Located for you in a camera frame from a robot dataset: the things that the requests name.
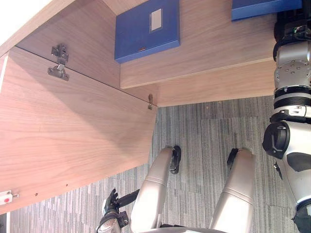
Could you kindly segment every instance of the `wooden panel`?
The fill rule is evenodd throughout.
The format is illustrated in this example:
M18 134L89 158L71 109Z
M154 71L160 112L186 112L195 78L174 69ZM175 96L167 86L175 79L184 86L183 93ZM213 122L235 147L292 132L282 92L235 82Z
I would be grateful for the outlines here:
M0 214L147 162L156 107L54 63L10 51L0 94Z
M76 0L18 46L56 61L52 46L68 47L67 67L119 88L120 64L114 60L116 15L102 0Z
M119 15L129 9L132 9L135 6L142 4L147 0L103 0L110 9L116 14Z
M24 0L1 1L1 22L7 25L5 28L14 28L14 30L10 32L1 32L8 34L3 34L3 36L5 36L5 41L1 40L0 42L2 44L0 46L0 56L4 55L10 48L73 1L74 0L37 0L31 3ZM18 9L16 9L17 6L21 9L21 14L18 13Z
M159 107L268 96L273 94L275 68L276 63L271 60L196 74L151 86L158 87L156 102Z
M228 0L181 0L181 46L121 65L121 88L272 57L275 15L231 22Z

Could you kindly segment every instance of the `gray carpet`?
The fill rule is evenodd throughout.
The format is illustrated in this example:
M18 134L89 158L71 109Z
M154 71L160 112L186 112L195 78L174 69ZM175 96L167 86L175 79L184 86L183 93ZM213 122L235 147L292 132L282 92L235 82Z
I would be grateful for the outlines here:
M161 148L175 144L183 157L179 174L169 177L163 223L208 227L227 178L227 157L245 146L257 156L252 232L298 232L273 159L261 148L272 107L272 97L260 97L160 108L148 164L13 211L11 232L94 232L109 192L115 187L123 196L138 189Z

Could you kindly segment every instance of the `silver metal part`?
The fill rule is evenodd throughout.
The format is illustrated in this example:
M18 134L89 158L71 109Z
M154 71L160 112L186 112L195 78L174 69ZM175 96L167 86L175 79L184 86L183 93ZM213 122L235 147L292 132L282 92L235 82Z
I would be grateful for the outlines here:
M303 60L310 62L311 47L309 41L290 43L281 46L276 55L276 66L282 66L284 63L292 60Z
M254 179L255 156L249 150L241 149L218 200L211 229L226 233L249 233L254 210Z
M286 121L290 128L290 142L283 159L277 160L290 202L295 208L300 202L311 198L311 169L294 171L287 162L287 155L293 152L311 154L311 125Z
M303 41L283 45L278 49L275 70L276 90L289 86L310 86L310 44L310 41Z
M275 113L284 113L288 110L290 116L311 118L311 107L302 105L289 105L276 108L273 111Z
M58 65L53 68L48 68L48 74L65 81L69 80L69 75L66 74L64 67L65 63L68 62L69 55L67 54L67 47L64 44L59 44L57 47L52 47L51 54L57 57Z
M112 218L106 221L99 229L98 233L121 233L121 228L117 219Z
M172 155L173 148L164 148L152 163L131 213L132 232L140 233L161 225Z
M206 228L166 227L166 228L152 229L142 233L224 233L224 232Z

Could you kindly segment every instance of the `cabinet hinge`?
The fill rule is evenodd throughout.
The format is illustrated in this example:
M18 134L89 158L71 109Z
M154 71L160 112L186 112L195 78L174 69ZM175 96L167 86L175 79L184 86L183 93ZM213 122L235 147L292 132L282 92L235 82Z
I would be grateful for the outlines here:
M153 103L153 96L152 94L149 94L148 96L148 100L149 100L149 104L148 104L148 109L152 110L152 103Z
M64 68L66 62L68 62L69 55L67 54L67 47L65 44L59 44L56 47L52 47L51 54L57 57L58 65L53 68L48 68L48 74L54 77L63 79L65 81L69 80L69 75L66 74Z

